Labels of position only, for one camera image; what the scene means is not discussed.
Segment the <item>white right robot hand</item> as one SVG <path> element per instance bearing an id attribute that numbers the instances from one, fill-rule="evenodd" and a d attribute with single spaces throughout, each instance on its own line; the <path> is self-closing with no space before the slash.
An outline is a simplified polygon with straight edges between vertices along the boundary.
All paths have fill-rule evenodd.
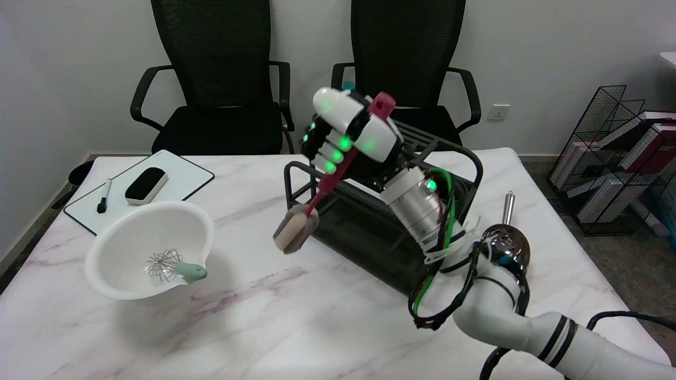
<path id="1" fill-rule="evenodd" d="M 301 141 L 302 154 L 326 174 L 348 158 L 344 176 L 382 182 L 403 159 L 403 137 L 390 118 L 396 102 L 386 93 L 373 99 L 352 90 L 322 87 L 312 97 L 316 117 Z"/>

